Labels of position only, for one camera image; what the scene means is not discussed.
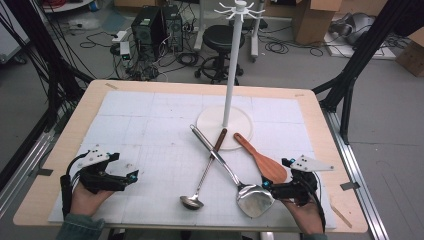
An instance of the wooden spatula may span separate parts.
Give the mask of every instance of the wooden spatula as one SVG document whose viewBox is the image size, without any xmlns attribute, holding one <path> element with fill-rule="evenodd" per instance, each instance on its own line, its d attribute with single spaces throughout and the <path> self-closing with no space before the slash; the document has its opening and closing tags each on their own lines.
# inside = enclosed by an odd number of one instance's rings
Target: wooden spatula
<svg viewBox="0 0 424 240">
<path fill-rule="evenodd" d="M 234 138 L 253 156 L 262 176 L 273 183 L 283 183 L 286 180 L 287 171 L 282 165 L 256 151 L 240 133 L 234 133 Z"/>
</svg>

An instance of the sleeve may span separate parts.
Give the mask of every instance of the sleeve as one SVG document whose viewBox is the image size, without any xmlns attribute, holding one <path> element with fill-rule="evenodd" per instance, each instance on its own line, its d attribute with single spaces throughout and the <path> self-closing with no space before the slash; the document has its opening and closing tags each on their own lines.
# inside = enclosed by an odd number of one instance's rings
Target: sleeve
<svg viewBox="0 0 424 240">
<path fill-rule="evenodd" d="M 303 240 L 327 240 L 327 235 L 325 234 L 304 234 Z"/>
<path fill-rule="evenodd" d="M 102 233 L 104 220 L 93 221 L 89 216 L 69 213 L 56 240 L 97 240 Z"/>
</svg>

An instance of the office chair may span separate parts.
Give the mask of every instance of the office chair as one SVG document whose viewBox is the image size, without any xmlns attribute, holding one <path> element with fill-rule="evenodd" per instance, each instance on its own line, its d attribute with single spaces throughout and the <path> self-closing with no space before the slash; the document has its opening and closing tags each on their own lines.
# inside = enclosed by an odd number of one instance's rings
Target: office chair
<svg viewBox="0 0 424 240">
<path fill-rule="evenodd" d="M 229 66 L 225 66 L 225 60 L 230 60 L 228 54 L 231 53 L 233 41 L 233 27 L 226 25 L 214 25 L 205 30 L 203 34 L 203 43 L 218 52 L 218 56 L 209 57 L 203 61 L 198 70 L 194 72 L 196 78 L 200 78 L 201 73 L 212 79 L 211 84 L 219 83 L 228 80 Z M 245 38 L 240 37 L 240 47 L 243 46 Z M 237 76 L 243 75 L 243 69 L 237 64 Z M 234 80 L 235 85 L 239 85 L 237 78 Z"/>
</svg>

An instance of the person's arm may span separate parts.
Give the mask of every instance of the person's arm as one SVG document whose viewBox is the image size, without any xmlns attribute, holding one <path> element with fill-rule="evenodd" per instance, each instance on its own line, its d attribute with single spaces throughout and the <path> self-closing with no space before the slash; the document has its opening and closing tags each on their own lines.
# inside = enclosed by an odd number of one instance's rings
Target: person's arm
<svg viewBox="0 0 424 240">
<path fill-rule="evenodd" d="M 102 233 L 104 220 L 93 221 L 91 217 L 111 195 L 111 191 L 93 194 L 78 183 L 72 194 L 71 211 L 66 215 L 57 240 L 97 240 Z"/>
<path fill-rule="evenodd" d="M 315 203 L 310 202 L 299 207 L 296 203 L 288 199 L 282 199 L 281 202 L 292 214 L 297 226 L 304 234 L 304 240 L 327 239 L 327 236 L 324 234 L 324 229 L 322 229 L 321 218 Z"/>
</svg>

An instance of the wooden table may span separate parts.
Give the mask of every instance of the wooden table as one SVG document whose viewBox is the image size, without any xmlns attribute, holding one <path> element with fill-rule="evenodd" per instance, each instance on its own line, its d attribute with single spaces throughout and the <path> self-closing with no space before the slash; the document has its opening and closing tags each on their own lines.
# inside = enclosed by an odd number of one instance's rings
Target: wooden table
<svg viewBox="0 0 424 240">
<path fill-rule="evenodd" d="M 80 144 L 102 104 L 104 96 L 108 91 L 115 90 L 225 95 L 226 86 L 109 80 L 93 81 L 44 164 L 44 168 L 54 170 L 53 174 L 36 178 L 14 217 L 15 224 L 26 226 L 57 225 L 48 222 L 47 219 L 60 192 L 59 178 L 66 171 L 69 161 L 76 156 Z M 330 231 L 351 233 L 367 231 L 368 226 L 354 191 L 344 191 L 340 187 L 341 184 L 349 182 L 349 178 L 344 170 L 343 162 L 315 94 L 305 89 L 241 86 L 235 87 L 233 94 L 249 97 L 295 99 L 298 101 L 315 157 L 333 165 L 336 169 L 333 172 L 321 173 L 337 224 L 337 228 Z"/>
</svg>

